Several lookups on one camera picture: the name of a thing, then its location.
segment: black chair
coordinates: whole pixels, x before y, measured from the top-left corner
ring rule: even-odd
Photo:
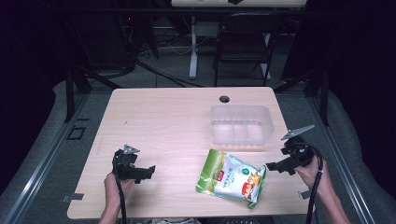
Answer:
[[[219,23],[218,44],[213,67],[215,87],[218,86],[219,62],[266,63],[262,85],[265,86],[274,51],[274,42],[283,28],[283,21],[276,15],[260,13],[235,13]],[[270,35],[268,42],[265,35]]]

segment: wooden table top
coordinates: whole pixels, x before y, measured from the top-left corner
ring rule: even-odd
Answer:
[[[266,105],[274,132],[262,146],[226,146],[211,142],[210,107],[221,104]],[[125,144],[140,150],[136,167],[156,171],[149,180],[135,184],[126,200],[127,217],[229,217],[306,213],[308,201],[298,191],[307,186],[298,175],[268,171],[262,194],[251,210],[248,203],[199,193],[195,187],[210,148],[232,153],[257,168],[287,156],[280,149],[287,133],[272,89],[164,88],[118,89],[108,102],[90,155],[72,201],[70,218],[99,218],[105,206],[104,179],[112,170],[114,153]]]
[[[172,0],[173,7],[304,7],[306,0],[243,0],[234,5],[228,0]]]

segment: green and white bag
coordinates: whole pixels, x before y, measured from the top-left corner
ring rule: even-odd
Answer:
[[[196,190],[220,198],[249,202],[254,208],[264,184],[266,168],[247,164],[235,156],[210,149]]]

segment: transparent storage box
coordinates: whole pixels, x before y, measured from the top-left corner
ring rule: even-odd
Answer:
[[[212,105],[214,144],[263,145],[274,124],[265,105]]]

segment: gray carpet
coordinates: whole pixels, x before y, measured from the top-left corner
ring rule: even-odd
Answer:
[[[210,42],[210,39],[205,40],[199,48],[198,78],[195,80],[188,79],[191,53],[178,54],[174,52],[174,50],[186,52],[186,49],[160,49],[160,60],[152,56],[149,57],[148,54],[145,54],[145,57],[139,57],[139,59],[141,62],[164,71],[166,74],[172,74],[172,76],[183,78],[186,81],[210,87],[213,85],[214,75],[214,71],[211,68],[214,48]],[[280,75],[291,43],[292,38],[290,36],[282,36],[277,41],[274,63],[271,67],[272,78],[267,83],[268,86],[274,88],[281,85]],[[238,69],[234,69],[230,65],[222,65],[220,73],[230,74],[230,71],[241,73],[248,71],[253,77],[258,77],[261,72],[260,69],[252,71],[251,68],[241,66]],[[157,77],[139,66],[131,74],[111,80],[125,88],[179,87],[174,82],[163,77]],[[66,215],[69,204],[61,202],[64,195],[74,192],[111,93],[111,90],[102,83],[93,79],[90,79],[90,82],[93,86],[92,93],[89,95],[77,93],[78,111],[68,124],[64,124],[66,112],[64,83],[54,88],[57,99],[49,119],[21,169],[1,195],[0,222],[14,220],[10,219],[10,217],[13,217],[15,213],[20,213],[19,219],[16,220],[19,223],[97,223],[97,220],[69,219]],[[230,79],[221,80],[219,85],[260,86],[261,82],[257,80]],[[304,84],[299,84],[293,87],[291,91],[276,95],[287,126],[290,129],[295,129],[309,124],[316,125],[314,130],[304,133],[303,137],[307,142],[318,147],[325,160],[328,161],[334,187],[351,222],[361,223],[360,215],[353,203],[354,201],[351,200],[345,180],[339,175],[339,171],[334,165],[332,145],[329,143],[326,133],[320,128],[320,120],[316,116],[318,112],[313,107],[315,102],[312,102],[315,100],[306,99],[303,96],[301,92],[303,86]],[[361,161],[359,139],[342,105],[332,94],[329,102],[329,122],[330,127],[328,130],[331,131],[337,146],[339,146],[342,155],[346,159],[346,163],[343,166],[347,167],[352,173],[354,181],[356,181],[361,190],[362,198],[367,202],[367,206],[374,216],[375,222],[396,223],[396,215],[394,213],[396,211],[396,202],[375,183],[370,171]],[[73,127],[85,128],[80,140],[67,140]],[[38,184],[37,191],[32,192],[32,200],[22,206],[25,209],[19,209],[20,207],[17,207],[16,204],[19,203],[18,199],[23,193],[23,189],[28,184],[29,179],[35,175],[36,167],[55,147],[59,148],[59,152],[54,155],[51,154],[54,160],[53,163],[47,164],[50,169],[44,174],[44,181]],[[319,223],[326,223],[320,202],[317,205]],[[304,221],[305,215],[274,217],[275,223],[304,223]]]

